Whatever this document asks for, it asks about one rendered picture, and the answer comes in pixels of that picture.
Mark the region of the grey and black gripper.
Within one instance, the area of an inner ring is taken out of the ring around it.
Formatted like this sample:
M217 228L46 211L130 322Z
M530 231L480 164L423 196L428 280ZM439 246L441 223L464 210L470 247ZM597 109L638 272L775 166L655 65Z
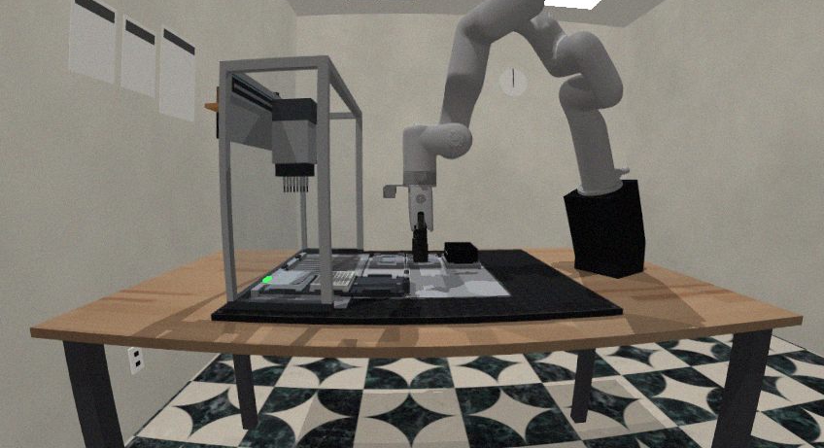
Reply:
M409 185L409 220L412 238L412 255L414 262L428 262L429 244L427 228L433 232L432 188L436 185Z

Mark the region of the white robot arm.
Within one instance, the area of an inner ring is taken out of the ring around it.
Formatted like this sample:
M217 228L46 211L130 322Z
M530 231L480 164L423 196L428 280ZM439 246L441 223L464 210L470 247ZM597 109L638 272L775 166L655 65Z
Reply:
M383 198L395 198L396 187L436 185L436 156L455 159L469 151L469 123L484 84L491 44L512 31L528 40L553 77L581 73L563 82L559 90L582 183L577 192L602 195L623 186L620 177L630 168L614 169L606 123L599 111L620 102L621 78L597 36L588 31L566 35L544 5L545 0L486 0L461 18L439 125L404 128L403 185L383 186Z

